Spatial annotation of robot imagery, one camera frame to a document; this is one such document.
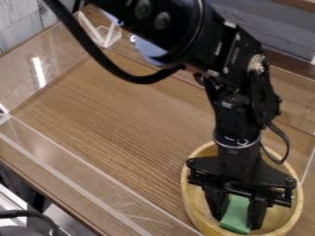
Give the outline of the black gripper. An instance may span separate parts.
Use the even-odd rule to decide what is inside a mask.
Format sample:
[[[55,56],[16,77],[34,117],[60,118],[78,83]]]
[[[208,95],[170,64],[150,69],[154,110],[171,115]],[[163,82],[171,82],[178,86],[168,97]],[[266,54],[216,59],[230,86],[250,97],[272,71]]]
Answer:
[[[296,179],[263,159],[260,146],[246,148],[210,145],[212,156],[195,156],[186,161],[188,183],[202,187],[212,216],[222,220],[228,208],[228,195],[250,199],[247,224],[259,230],[267,207],[291,207]]]

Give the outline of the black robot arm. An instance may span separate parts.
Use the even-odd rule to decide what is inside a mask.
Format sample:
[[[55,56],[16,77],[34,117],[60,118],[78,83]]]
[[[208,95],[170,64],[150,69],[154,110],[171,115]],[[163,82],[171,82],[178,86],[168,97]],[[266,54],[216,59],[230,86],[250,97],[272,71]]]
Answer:
[[[259,230],[268,208],[291,206],[296,187],[260,143],[280,106],[260,42],[224,20],[212,0],[90,2],[135,34],[139,52],[163,75],[186,69],[200,78],[215,114],[218,153],[187,160],[187,182],[200,188],[216,220],[226,219],[232,199],[244,199],[244,224]]]

